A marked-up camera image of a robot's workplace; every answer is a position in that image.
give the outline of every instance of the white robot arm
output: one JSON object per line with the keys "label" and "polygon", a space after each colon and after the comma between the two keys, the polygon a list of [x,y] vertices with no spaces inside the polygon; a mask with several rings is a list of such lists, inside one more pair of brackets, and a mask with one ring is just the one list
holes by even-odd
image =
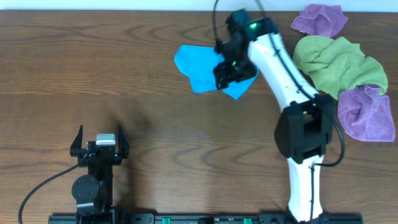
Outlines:
{"label": "white robot arm", "polygon": [[325,145],[331,140],[333,125],[327,116],[333,115],[333,99],[320,96],[304,79],[271,20],[252,21],[245,10],[239,10],[227,18],[226,25],[231,40],[216,40],[215,50],[225,58],[213,70],[216,86],[227,87],[229,82],[253,77],[256,67],[260,70],[281,110],[275,141],[289,165],[289,212],[297,222],[315,219],[323,210],[320,166],[314,164],[322,163]]}
{"label": "white robot arm", "polygon": [[[248,57],[250,61],[260,70],[267,83],[277,98],[280,110],[290,106],[295,101],[303,103],[308,98],[298,90],[297,85],[293,82],[286,69],[276,57],[275,49],[272,46],[271,39],[278,50],[280,56],[284,60],[288,69],[292,72],[295,79],[302,85],[303,89],[313,97],[318,92],[312,87],[306,79],[301,75],[294,65],[292,59],[286,52],[280,34],[266,34],[251,41],[248,48]],[[288,158],[289,174],[290,174],[290,201],[289,210],[298,222],[309,221],[311,209],[311,170],[310,167],[314,163],[322,163],[323,156],[312,156],[303,160],[302,164],[298,164],[292,158]],[[316,166],[314,173],[314,203],[313,217],[317,218],[322,213],[322,207],[319,201],[319,174],[320,167]]]}

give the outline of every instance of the black mounting rail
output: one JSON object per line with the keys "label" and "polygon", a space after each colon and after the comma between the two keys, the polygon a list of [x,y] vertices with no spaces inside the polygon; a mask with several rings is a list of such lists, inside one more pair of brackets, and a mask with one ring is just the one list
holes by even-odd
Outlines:
{"label": "black mounting rail", "polygon": [[[51,215],[49,224],[296,224],[285,212],[264,212],[258,215],[154,215],[136,213],[123,215],[122,211],[112,210],[102,216],[82,218],[76,222],[74,215]],[[359,215],[322,214],[312,220],[312,224],[362,224]]]}

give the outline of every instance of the cable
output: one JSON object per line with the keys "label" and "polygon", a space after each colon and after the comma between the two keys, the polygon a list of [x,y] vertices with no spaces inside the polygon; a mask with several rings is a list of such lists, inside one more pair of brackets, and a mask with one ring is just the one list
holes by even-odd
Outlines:
{"label": "cable", "polygon": [[76,164],[76,165],[74,165],[73,167],[71,167],[71,168],[69,168],[69,169],[67,169],[67,170],[65,170],[65,171],[62,171],[61,173],[59,173],[59,174],[57,174],[57,175],[54,175],[54,176],[48,178],[47,180],[45,180],[45,181],[43,181],[41,184],[39,184],[37,187],[35,187],[35,188],[26,196],[25,200],[24,200],[23,203],[21,204],[21,207],[19,207],[19,212],[18,212],[18,223],[19,223],[19,224],[23,224],[23,222],[22,222],[22,211],[24,210],[24,207],[25,207],[26,202],[30,199],[30,197],[31,197],[37,190],[39,190],[41,187],[43,187],[46,183],[50,182],[51,180],[53,180],[53,179],[55,179],[55,178],[57,178],[57,177],[60,177],[60,176],[62,176],[63,174],[67,174],[67,173],[69,173],[70,171],[76,169],[77,167],[79,167],[79,164]]}
{"label": "cable", "polygon": [[213,7],[213,32],[214,32],[214,40],[217,45],[218,35],[217,35],[217,28],[216,28],[216,7],[217,7],[218,0],[214,2]]}
{"label": "cable", "polygon": [[[262,4],[260,3],[260,0],[255,0],[259,9],[261,10],[262,16],[265,19],[266,18],[266,12],[262,6]],[[214,30],[214,35],[215,35],[215,42],[216,42],[216,46],[218,45],[218,42],[220,41],[218,39],[218,35],[217,35],[217,29],[216,29],[216,6],[217,6],[218,0],[215,1],[215,5],[213,8],[213,30]],[[293,76],[292,72],[289,70],[289,68],[287,67],[287,65],[285,64],[285,62],[283,61],[281,55],[280,55],[280,50],[276,47],[276,44],[274,42],[274,38],[272,37],[272,33],[269,32],[269,39],[271,41],[272,44],[272,48],[274,48],[276,55],[278,56],[278,59],[280,60],[280,62],[282,63],[282,65],[284,66],[286,72],[289,74],[290,78],[293,80],[294,84],[297,86],[298,90],[301,91],[313,104],[315,104],[317,107],[319,107],[322,110],[322,106],[319,104],[319,102],[314,99],[314,97],[312,97],[310,94],[308,94],[302,87],[302,85],[300,85],[300,83],[295,79],[295,77]],[[315,172],[315,166],[320,166],[320,167],[334,167],[337,166],[344,158],[344,154],[345,154],[345,140],[344,140],[344,135],[343,132],[341,130],[341,128],[338,126],[337,121],[334,119],[334,117],[332,117],[332,115],[329,114],[329,112],[327,112],[326,110],[323,110],[324,114],[326,115],[326,117],[332,122],[333,126],[335,127],[337,133],[338,133],[338,137],[340,139],[340,144],[341,144],[341,152],[340,152],[340,156],[337,159],[337,161],[332,162],[331,164],[324,164],[324,163],[314,163],[311,165],[310,170],[311,170],[311,213],[310,213],[310,223],[312,223],[312,215],[313,215],[313,203],[314,203],[314,172]]]}

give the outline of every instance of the towel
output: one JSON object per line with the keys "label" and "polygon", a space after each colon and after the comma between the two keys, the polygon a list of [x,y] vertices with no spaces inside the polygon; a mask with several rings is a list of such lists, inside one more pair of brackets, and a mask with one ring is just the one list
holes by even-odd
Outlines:
{"label": "towel", "polygon": [[296,45],[293,61],[297,68],[310,76],[318,90],[334,99],[344,90],[359,85],[375,84],[379,94],[387,90],[387,77],[383,67],[372,57],[344,37],[336,40],[321,36],[306,36]]}
{"label": "towel", "polygon": [[[194,93],[217,90],[213,69],[223,61],[223,56],[217,54],[213,47],[192,45],[182,45],[174,57],[177,68],[189,77]],[[231,82],[229,87],[222,91],[237,100],[248,90],[257,76],[258,71],[255,77],[239,83]]]}
{"label": "towel", "polygon": [[360,141],[392,142],[396,136],[390,101],[377,85],[357,86],[338,97],[337,116],[344,131]]}
{"label": "towel", "polygon": [[308,35],[334,37],[346,24],[348,18],[343,15],[341,6],[311,4],[296,17],[291,28],[306,32]]}

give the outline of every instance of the wooden table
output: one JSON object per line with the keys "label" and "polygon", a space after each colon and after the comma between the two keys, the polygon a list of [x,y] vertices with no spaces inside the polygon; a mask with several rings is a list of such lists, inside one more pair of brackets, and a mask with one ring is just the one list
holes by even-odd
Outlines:
{"label": "wooden table", "polygon": [[[219,13],[217,23],[226,37]],[[297,12],[270,12],[291,54],[303,34]],[[346,13],[341,35],[361,43],[389,79],[398,120],[398,14]],[[213,45],[210,12],[0,12],[0,223],[15,223],[25,196],[76,164],[69,147],[113,132],[129,136],[128,160],[114,169],[114,204],[127,211],[257,213],[284,209],[286,159],[274,143],[279,107],[263,78],[238,101],[222,92],[194,95],[174,64],[182,44]],[[322,169],[329,212],[361,212],[365,223],[398,219],[398,145],[346,136],[342,165]],[[340,151],[335,135],[326,161]],[[78,169],[41,188],[25,223],[75,212]]]}

